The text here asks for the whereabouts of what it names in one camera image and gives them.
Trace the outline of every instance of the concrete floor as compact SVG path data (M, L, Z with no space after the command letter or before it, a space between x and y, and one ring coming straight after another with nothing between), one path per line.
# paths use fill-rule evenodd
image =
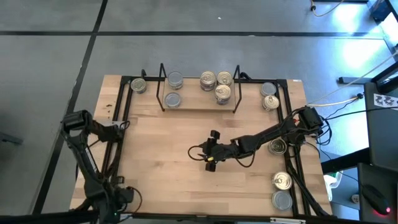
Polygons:
M100 0L2 0L0 30L93 30ZM391 53L367 5L344 3L325 17L309 1L118 0L110 1L102 31L369 32L362 37L97 37L75 110L93 112L103 76L138 75L144 68L199 76L204 70L241 70L253 78L301 79L307 100L338 88L340 76L359 77ZM320 12L334 4L317 4ZM0 142L0 215L31 211L51 155L59 121L88 45L86 36L0 36L0 131L24 139ZM390 60L369 76L388 67ZM345 100L352 86L321 103ZM339 108L320 108L327 116ZM362 101L344 112L361 110ZM364 114L333 120L333 140L323 149L347 154L367 146ZM44 212L68 209L75 160L64 147Z

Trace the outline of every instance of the wooden tabletop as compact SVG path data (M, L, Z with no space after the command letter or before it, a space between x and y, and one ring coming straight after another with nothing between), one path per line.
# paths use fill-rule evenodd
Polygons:
M95 120L102 123L111 121L120 79L120 75L104 77ZM292 109L305 105L303 83L300 80L288 80L287 83ZM140 213L292 216L291 210L281 212L271 203L271 196L276 191L271 184L271 176L285 171L285 162L283 156L270 154L267 144L257 151L250 168L243 168L230 159L220 162L216 172L207 172L204 162L193 161L187 155L188 148L205 142L212 129L221 133L219 142L229 143L232 138L256 134L277 124L277 112L266 112L261 105L261 84L242 84L243 98L235 114L203 110L163 112L155 97L156 87L157 82L147 82L145 93L132 96L129 111L131 125L124 137L118 172L118 175L125 176L125 186L130 185L141 191L143 203ZM280 90L280 93L281 99L284 99L283 91ZM122 100L120 118L124 102L125 99ZM286 115L284 100L281 105ZM89 143L95 140L96 136L89 137ZM105 147L106 143L102 142L91 147L99 167L103 163ZM323 209L331 213L318 152L304 145L301 159L309 191ZM245 158L242 163L248 164L250 160ZM84 178L79 174L71 208L79 206L84 200L83 185ZM297 185L296 194L299 212L303 213ZM129 204L127 212L137 208L138 196L136 199Z

